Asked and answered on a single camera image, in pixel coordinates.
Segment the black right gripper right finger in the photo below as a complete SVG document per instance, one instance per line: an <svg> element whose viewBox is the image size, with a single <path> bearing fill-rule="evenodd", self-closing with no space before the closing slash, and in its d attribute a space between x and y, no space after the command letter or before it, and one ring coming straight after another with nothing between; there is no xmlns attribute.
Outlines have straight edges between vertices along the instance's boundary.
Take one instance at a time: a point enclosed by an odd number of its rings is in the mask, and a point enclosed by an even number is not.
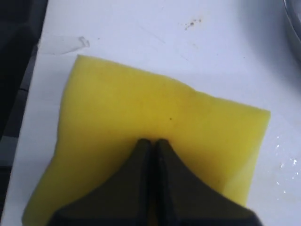
<svg viewBox="0 0 301 226"><path fill-rule="evenodd" d="M155 144L159 226L258 226L257 215L211 189L182 162L167 140Z"/></svg>

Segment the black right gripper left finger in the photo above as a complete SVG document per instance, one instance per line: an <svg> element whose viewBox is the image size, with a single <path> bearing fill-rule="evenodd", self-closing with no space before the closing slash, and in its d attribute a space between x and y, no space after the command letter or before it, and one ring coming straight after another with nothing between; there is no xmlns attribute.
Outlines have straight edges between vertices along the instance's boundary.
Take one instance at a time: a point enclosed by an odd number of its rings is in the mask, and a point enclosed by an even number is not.
<svg viewBox="0 0 301 226"><path fill-rule="evenodd" d="M151 142L137 141L130 157L105 183L57 210L51 226L145 226Z"/></svg>

